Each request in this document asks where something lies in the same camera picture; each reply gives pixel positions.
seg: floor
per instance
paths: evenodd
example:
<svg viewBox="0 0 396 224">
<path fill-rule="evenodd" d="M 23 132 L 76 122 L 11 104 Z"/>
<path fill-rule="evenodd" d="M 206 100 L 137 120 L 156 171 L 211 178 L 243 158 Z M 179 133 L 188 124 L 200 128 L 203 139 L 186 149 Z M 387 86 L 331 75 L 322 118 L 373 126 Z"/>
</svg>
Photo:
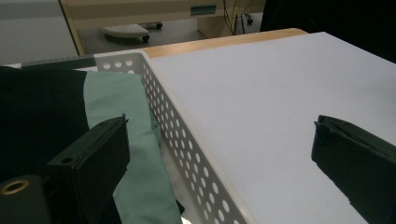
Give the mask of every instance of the floor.
<svg viewBox="0 0 396 224">
<path fill-rule="evenodd" d="M 257 33 L 262 23 L 262 13 L 249 14 L 253 23 L 247 25 L 248 18 L 244 16 L 245 33 Z M 112 38 L 107 41 L 100 29 L 87 29 L 80 32 L 85 43 L 87 54 L 103 53 L 124 49 L 140 49 L 146 47 L 160 46 L 166 44 L 181 43 L 193 40 L 206 39 L 197 30 L 197 20 L 188 19 L 181 21 L 163 21 L 163 28 L 158 30 L 156 24 L 141 24 L 148 30 L 149 41 L 144 42 L 142 38 Z M 241 35 L 242 22 L 239 19 L 236 25 L 236 34 Z"/>
</svg>

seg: white perforated basket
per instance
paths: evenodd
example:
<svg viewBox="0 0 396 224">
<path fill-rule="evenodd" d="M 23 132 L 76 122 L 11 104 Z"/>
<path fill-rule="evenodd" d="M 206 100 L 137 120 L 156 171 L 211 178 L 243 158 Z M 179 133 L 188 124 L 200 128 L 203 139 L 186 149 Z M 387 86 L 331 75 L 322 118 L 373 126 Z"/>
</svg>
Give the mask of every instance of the white perforated basket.
<svg viewBox="0 0 396 224">
<path fill-rule="evenodd" d="M 177 198 L 191 223 L 256 223 L 175 98 L 156 76 L 147 54 L 126 50 L 94 55 L 98 71 L 143 75 L 148 103 L 162 128 L 163 156 Z"/>
</svg>

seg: wooden table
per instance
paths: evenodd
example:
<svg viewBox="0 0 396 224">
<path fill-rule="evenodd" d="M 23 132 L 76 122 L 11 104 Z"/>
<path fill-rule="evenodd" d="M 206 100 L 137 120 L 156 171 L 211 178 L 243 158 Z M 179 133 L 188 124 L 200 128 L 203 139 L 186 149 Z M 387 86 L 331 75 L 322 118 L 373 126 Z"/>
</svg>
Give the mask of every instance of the wooden table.
<svg viewBox="0 0 396 224">
<path fill-rule="evenodd" d="M 294 35 L 305 35 L 307 32 L 290 28 L 285 30 L 268 31 L 248 35 L 232 35 L 219 38 L 196 40 L 185 43 L 163 45 L 157 47 L 143 48 L 150 58 L 162 57 L 173 54 L 185 53 L 200 49 L 214 49 L 231 45 L 246 44 L 264 40 L 278 39 Z"/>
</svg>

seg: brass ring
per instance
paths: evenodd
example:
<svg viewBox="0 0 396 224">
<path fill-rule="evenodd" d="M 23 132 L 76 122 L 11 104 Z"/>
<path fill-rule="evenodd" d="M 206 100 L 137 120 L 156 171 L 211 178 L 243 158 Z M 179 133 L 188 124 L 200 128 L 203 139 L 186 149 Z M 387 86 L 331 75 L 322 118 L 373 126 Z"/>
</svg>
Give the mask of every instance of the brass ring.
<svg viewBox="0 0 396 224">
<path fill-rule="evenodd" d="M 9 189 L 10 187 L 13 187 L 15 185 L 19 185 L 17 186 L 15 189 Z M 1 194 L 4 195 L 10 195 L 10 194 L 14 194 L 14 193 L 18 193 L 19 191 L 26 189 L 26 187 L 29 185 L 29 181 L 28 180 L 15 180 L 12 181 L 11 183 L 5 185 L 4 187 L 1 188 Z"/>
</svg>

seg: white table surface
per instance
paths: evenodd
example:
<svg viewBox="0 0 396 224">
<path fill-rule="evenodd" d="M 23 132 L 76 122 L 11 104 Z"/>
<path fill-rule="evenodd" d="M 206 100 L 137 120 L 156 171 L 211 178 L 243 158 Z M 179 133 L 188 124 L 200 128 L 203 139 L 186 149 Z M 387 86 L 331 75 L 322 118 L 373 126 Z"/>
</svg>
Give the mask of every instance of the white table surface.
<svg viewBox="0 0 396 224">
<path fill-rule="evenodd" d="M 152 62 L 258 223 L 366 223 L 311 160 L 314 121 L 396 145 L 396 64 L 325 33 Z"/>
</svg>

